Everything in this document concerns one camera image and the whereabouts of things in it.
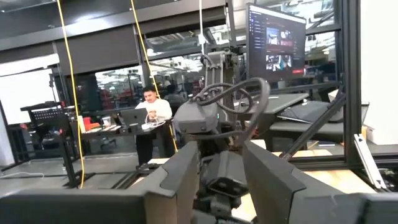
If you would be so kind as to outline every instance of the white wall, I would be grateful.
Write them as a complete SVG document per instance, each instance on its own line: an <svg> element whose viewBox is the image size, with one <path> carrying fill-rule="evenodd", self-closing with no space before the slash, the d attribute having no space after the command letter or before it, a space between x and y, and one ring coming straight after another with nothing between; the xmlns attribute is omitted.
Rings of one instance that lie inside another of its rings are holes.
<svg viewBox="0 0 398 224"><path fill-rule="evenodd" d="M6 126L0 113L0 166L7 166L14 163L10 142L8 140Z"/></svg>
<svg viewBox="0 0 398 224"><path fill-rule="evenodd" d="M362 101L370 102L364 124L376 144L398 144L398 1L361 0Z"/></svg>

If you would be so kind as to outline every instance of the screen display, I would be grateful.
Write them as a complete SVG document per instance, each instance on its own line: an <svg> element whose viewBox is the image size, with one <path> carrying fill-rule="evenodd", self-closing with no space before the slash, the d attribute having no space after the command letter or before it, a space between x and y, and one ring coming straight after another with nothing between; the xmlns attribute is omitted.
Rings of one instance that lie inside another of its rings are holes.
<svg viewBox="0 0 398 224"><path fill-rule="evenodd" d="M250 77L277 82L304 75L305 23L303 18L249 5Z"/></svg>

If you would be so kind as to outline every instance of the whiteboard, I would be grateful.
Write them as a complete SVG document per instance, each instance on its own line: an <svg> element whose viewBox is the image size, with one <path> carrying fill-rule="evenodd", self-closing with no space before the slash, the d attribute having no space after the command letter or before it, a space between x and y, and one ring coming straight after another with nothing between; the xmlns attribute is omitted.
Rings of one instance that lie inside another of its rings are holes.
<svg viewBox="0 0 398 224"><path fill-rule="evenodd" d="M29 114L22 107L46 101L54 101L49 87L51 69L0 77L0 100L8 124L30 122ZM59 101L54 85L55 101Z"/></svg>

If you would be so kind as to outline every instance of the laptop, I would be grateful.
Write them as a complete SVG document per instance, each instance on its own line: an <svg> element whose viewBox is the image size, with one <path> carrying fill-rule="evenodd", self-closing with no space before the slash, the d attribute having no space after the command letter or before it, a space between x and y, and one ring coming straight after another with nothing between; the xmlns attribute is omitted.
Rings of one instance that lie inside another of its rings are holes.
<svg viewBox="0 0 398 224"><path fill-rule="evenodd" d="M127 127L131 127L133 125L141 125L145 124L145 119L147 117L147 110L145 108L140 109L128 109L120 111L121 116L123 117L124 123Z"/></svg>

